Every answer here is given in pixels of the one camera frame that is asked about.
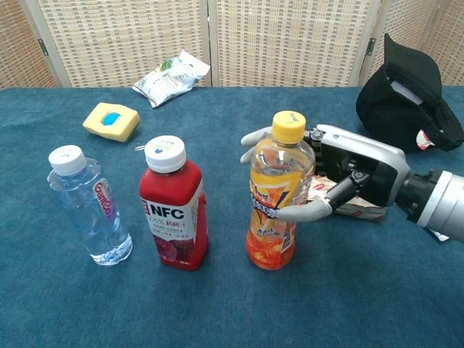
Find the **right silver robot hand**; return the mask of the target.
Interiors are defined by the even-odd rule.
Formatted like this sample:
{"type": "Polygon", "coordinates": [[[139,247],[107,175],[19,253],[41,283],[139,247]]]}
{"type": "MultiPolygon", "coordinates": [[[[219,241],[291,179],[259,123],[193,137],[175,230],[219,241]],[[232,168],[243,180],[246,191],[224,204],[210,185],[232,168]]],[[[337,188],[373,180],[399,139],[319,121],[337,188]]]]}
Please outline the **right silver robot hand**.
{"type": "Polygon", "coordinates": [[[241,163],[251,165],[250,227],[265,234],[285,223],[329,216],[354,196],[394,203],[410,172],[396,147],[330,125],[279,112],[273,124],[245,135],[241,163]]]}

